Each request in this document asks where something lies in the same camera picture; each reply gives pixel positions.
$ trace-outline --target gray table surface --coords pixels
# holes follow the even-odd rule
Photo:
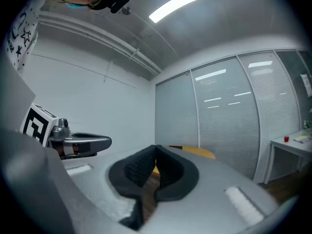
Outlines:
[[[305,143],[300,143],[294,140],[295,138],[298,138],[299,136],[304,135],[304,134],[305,134],[305,130],[301,130],[299,132],[293,133],[289,135],[288,142],[285,142],[284,137],[271,140],[271,153],[270,153],[270,160],[269,160],[267,173],[264,179],[265,184],[268,183],[270,176],[271,176],[271,171],[272,171],[274,156],[275,156],[275,147],[278,147],[282,150],[285,150],[287,152],[290,152],[299,156],[299,162],[297,166],[298,171],[300,171],[301,169],[302,158],[312,160],[312,140],[305,142]]]
[[[289,135],[289,141],[285,142],[284,137],[277,138],[271,141],[275,147],[279,147],[283,150],[296,154],[300,157],[308,158],[312,160],[312,140],[306,143],[300,143],[294,139],[303,135],[305,130],[301,130],[294,134]]]

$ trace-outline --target gray panel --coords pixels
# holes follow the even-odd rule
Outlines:
[[[156,144],[198,145],[195,97],[189,72],[156,86]]]
[[[20,130],[35,94],[12,66],[4,49],[0,49],[0,127]]]
[[[272,233],[273,230],[275,231],[277,225],[279,225],[280,222],[287,217],[289,211],[294,207],[297,200],[298,200],[297,196],[292,197],[291,199],[287,200],[284,204],[282,204],[280,207],[278,207],[272,214],[270,214],[262,222],[252,226],[251,228],[246,229],[240,234]]]
[[[255,182],[263,182],[269,164],[270,140],[299,131],[299,112],[291,81],[274,52],[240,56],[253,84],[261,118],[261,146]],[[271,64],[250,67],[251,63]]]
[[[68,159],[62,162],[67,170],[83,165],[91,166],[91,170],[72,175],[71,179],[97,208],[101,209],[113,221],[120,221],[131,215],[135,200],[125,198],[116,192],[109,181],[108,171],[116,161],[128,157],[145,147],[96,157]]]
[[[232,186],[238,186],[266,217],[277,209],[277,203],[264,189],[224,163],[176,148],[166,148],[193,162],[198,168],[199,180],[182,200],[158,203],[140,233],[234,234],[248,229],[249,226],[224,193]]]
[[[225,72],[199,79],[219,71]],[[253,178],[259,154],[259,120],[243,68],[233,58],[194,70],[192,74],[199,110],[200,146],[211,151],[217,160]]]
[[[308,97],[300,75],[309,75],[304,64],[296,51],[277,51],[276,52],[286,67],[294,86],[301,116],[301,128],[304,128],[304,121],[312,121],[312,114],[309,112],[312,108],[312,97]]]
[[[75,181],[73,181],[73,179],[68,176],[57,152],[55,152],[55,150],[50,148],[47,148],[46,150],[48,156],[49,170],[51,173],[51,179],[53,180],[58,190],[59,196],[62,198],[65,207],[67,208],[67,211],[72,219],[72,223],[75,227],[77,234],[135,233],[133,230],[122,226],[116,221],[113,221],[108,215],[106,215],[101,210],[100,207],[98,207],[98,203],[101,202],[102,198],[96,197],[96,195],[99,196],[104,193],[105,195],[106,193],[109,194],[111,193],[111,190],[109,189],[110,187],[105,181],[105,177],[98,178],[97,176],[95,176],[91,178],[92,182],[103,185],[103,187],[102,190],[98,192],[98,194],[93,195],[95,197],[92,198],[92,201],[90,201],[85,196],[83,190],[79,188],[79,185],[76,185],[74,183]],[[122,154],[119,154],[117,160],[128,155],[129,152],[124,152],[124,156],[122,156]],[[96,160],[102,161],[101,165],[105,166],[106,164],[105,158],[106,158],[105,156],[97,156],[92,158],[79,158],[68,160],[68,162],[65,162],[65,166],[68,165],[70,167],[75,167],[76,165],[81,164],[84,165],[92,163],[92,161]]]

